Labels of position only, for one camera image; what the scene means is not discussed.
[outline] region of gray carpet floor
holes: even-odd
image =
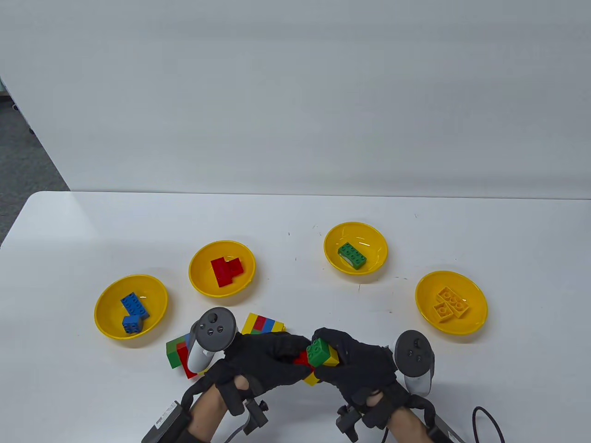
[[[43,146],[10,100],[0,101],[0,243],[37,191],[67,191]]]

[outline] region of white table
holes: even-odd
[[[349,279],[326,262],[324,235],[346,220],[386,237],[377,279]],[[326,325],[382,344],[419,329],[437,355],[429,398],[466,441],[476,405],[508,441],[574,441],[591,412],[590,227],[589,201],[34,194],[0,249],[3,440],[139,442],[190,384],[170,369],[164,343],[214,305],[190,285],[189,261],[203,245],[233,239],[258,261],[249,297],[229,301],[241,324],[253,311],[294,333]],[[422,319],[414,289],[436,269],[483,289],[481,333],[459,340]],[[161,279],[171,304],[156,330],[122,343],[101,335],[93,309],[104,288],[132,273]],[[331,386],[301,383],[263,398],[269,424],[236,441],[346,441]],[[241,420],[226,419],[215,441]],[[361,441],[379,441],[358,427]],[[483,442],[497,441],[491,426],[482,429]]]

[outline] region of red lego brick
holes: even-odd
[[[195,372],[191,372],[187,367],[187,359],[189,358],[189,350],[187,349],[187,343],[182,342],[177,345],[177,354],[178,357],[181,359],[181,364],[183,365],[183,369],[185,370],[185,374],[187,375],[188,379],[192,379],[197,374]]]
[[[222,288],[232,283],[232,274],[224,257],[212,260],[213,273],[216,275],[217,285]]]
[[[267,319],[265,317],[263,317],[262,315],[259,315],[256,318],[255,325],[252,327],[252,329],[262,332],[262,329],[265,326],[266,321],[267,321]]]
[[[304,366],[311,367],[312,371],[314,367],[308,362],[308,352],[303,351],[299,357],[294,360],[294,364],[303,364]]]
[[[235,258],[234,260],[230,260],[228,263],[228,268],[230,269],[230,275],[232,277],[236,277],[242,273],[244,273],[244,269],[242,269],[242,263],[240,263],[239,258]]]

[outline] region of lego brick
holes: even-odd
[[[174,340],[170,340],[166,342],[166,356],[168,357],[168,362],[170,363],[171,368],[176,368],[181,366],[181,360],[177,353],[177,345],[179,343],[183,343],[187,341],[190,334],[181,335],[180,337],[175,338]]]
[[[262,333],[266,334],[269,332],[273,332],[273,326],[275,326],[275,320],[271,320],[270,318],[267,318],[265,320],[265,325],[262,327]]]
[[[286,330],[287,329],[282,322],[276,321],[271,332],[285,332]]]
[[[266,321],[267,321],[267,319],[265,317],[263,317],[262,315],[259,315],[256,318],[255,325],[252,327],[252,329],[254,329],[255,331],[262,332],[262,329],[264,328]]]
[[[340,363],[339,353],[329,345],[330,357],[322,364],[323,366],[336,366]]]
[[[129,315],[139,315],[142,320],[145,320],[150,316],[134,292],[129,294],[127,297],[123,297],[121,299],[121,303],[123,303],[123,306],[125,306],[125,309]]]
[[[345,243],[339,248],[339,255],[354,269],[359,269],[365,264],[367,258],[355,249],[350,243]]]
[[[447,286],[439,291],[439,294],[437,294],[436,298],[437,301],[444,301],[447,303],[447,306],[452,310],[453,315],[455,315],[457,318],[461,318],[470,308],[466,301],[462,300],[458,294],[453,292]]]
[[[311,367],[312,369],[314,368],[310,362],[308,361],[308,352],[303,351],[302,353],[300,353],[300,356],[297,357],[294,361],[294,364],[303,364],[304,366],[308,366]]]
[[[212,269],[213,273],[216,275],[217,285],[220,288],[232,283],[232,275],[230,274],[228,263],[224,257],[212,260]]]
[[[230,275],[232,277],[236,277],[236,276],[244,273],[244,269],[242,268],[242,263],[240,263],[239,258],[235,258],[234,260],[230,260],[228,262],[228,269],[230,270]]]
[[[314,375],[314,373],[308,375],[304,381],[308,383],[310,386],[316,385],[320,380]]]
[[[185,371],[185,374],[187,375],[187,378],[192,379],[197,374],[195,374],[195,372],[191,372],[189,370],[189,368],[187,367],[187,359],[189,358],[189,350],[187,349],[187,345],[184,343],[184,341],[182,343],[177,344],[177,353],[178,353],[178,357],[181,360],[181,364],[183,365],[183,369]]]
[[[139,315],[128,315],[121,322],[123,329],[128,334],[139,334],[144,327],[144,320]]]
[[[443,323],[453,317],[453,311],[447,306],[447,303],[441,302],[436,304],[433,309],[437,313],[437,321]]]
[[[257,318],[258,315],[253,314],[252,312],[248,314],[244,327],[242,328],[242,334],[250,334],[252,332]]]
[[[311,345],[306,348],[308,352],[308,361],[314,367],[336,366],[339,364],[339,356],[335,349],[321,338],[314,340]]]

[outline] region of yellow bowl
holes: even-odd
[[[339,248],[350,243],[367,258],[355,269],[339,255]],[[330,230],[324,239],[324,255],[336,269],[349,275],[367,275],[381,268],[388,259],[388,244],[383,235],[368,224],[358,221],[342,223]]]
[[[232,283],[220,288],[213,273],[212,260],[224,257],[226,261],[239,258],[244,273],[234,277]],[[241,243],[221,240],[201,248],[189,265],[189,280],[193,288],[203,295],[223,298],[235,295],[246,288],[255,276],[256,261],[251,250]]]
[[[451,290],[446,292],[447,295],[458,297],[460,306],[467,304],[467,310],[457,312],[452,310],[453,304],[449,301],[438,299],[439,292],[445,287]],[[446,334],[473,334],[484,326],[488,318],[488,304],[480,288],[469,278],[451,271],[435,271],[423,277],[417,285],[415,301],[425,320]]]
[[[139,334],[127,334],[121,322],[129,315],[121,299],[132,292],[137,295],[150,316],[144,320]],[[105,289],[96,302],[95,323],[104,335],[116,340],[132,340],[150,332],[164,318],[168,307],[168,291],[151,275],[130,275]]]

